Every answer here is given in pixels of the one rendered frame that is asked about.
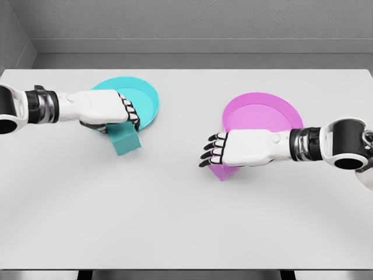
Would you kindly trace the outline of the cyan block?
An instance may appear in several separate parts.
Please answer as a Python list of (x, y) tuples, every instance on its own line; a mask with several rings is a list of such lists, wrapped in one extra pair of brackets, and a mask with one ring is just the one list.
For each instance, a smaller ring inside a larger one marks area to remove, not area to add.
[(138, 132), (131, 122), (107, 124), (106, 129), (107, 135), (118, 156), (122, 156), (141, 147)]

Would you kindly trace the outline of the cyan round plate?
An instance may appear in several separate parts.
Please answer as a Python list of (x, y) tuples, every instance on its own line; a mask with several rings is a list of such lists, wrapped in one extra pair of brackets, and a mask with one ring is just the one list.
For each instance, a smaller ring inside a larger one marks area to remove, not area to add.
[(119, 76), (107, 79), (92, 88), (92, 90), (108, 89), (116, 90), (132, 102), (140, 118), (140, 131), (156, 117), (160, 100), (157, 90), (147, 81), (130, 76)]

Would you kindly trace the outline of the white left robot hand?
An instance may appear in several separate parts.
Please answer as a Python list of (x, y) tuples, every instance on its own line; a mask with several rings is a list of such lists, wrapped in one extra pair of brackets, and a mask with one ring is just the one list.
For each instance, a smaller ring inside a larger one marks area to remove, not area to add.
[(140, 117), (133, 104), (115, 90), (89, 90), (76, 94), (81, 125), (107, 133), (108, 124), (131, 123), (135, 130), (140, 128)]

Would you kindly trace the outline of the pink block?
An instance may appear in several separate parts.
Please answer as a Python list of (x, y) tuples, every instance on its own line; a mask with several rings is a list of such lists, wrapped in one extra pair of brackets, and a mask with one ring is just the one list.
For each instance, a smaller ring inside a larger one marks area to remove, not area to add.
[(228, 179), (240, 169), (240, 167), (231, 167), (223, 164), (211, 164), (208, 167), (220, 181)]

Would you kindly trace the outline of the pink round plate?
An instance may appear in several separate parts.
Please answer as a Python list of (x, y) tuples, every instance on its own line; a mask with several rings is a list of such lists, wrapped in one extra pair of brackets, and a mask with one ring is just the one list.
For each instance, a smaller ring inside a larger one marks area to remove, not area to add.
[(263, 129), (271, 132), (302, 128), (298, 111), (273, 94), (253, 92), (233, 98), (224, 108), (223, 129)]

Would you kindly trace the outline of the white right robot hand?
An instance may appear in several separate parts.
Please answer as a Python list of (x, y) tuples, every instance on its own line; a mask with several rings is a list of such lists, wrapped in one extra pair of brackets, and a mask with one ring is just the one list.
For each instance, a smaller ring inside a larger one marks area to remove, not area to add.
[(227, 165), (231, 167), (262, 166), (275, 160), (269, 146), (270, 132), (262, 129), (234, 129), (208, 138), (199, 167)]

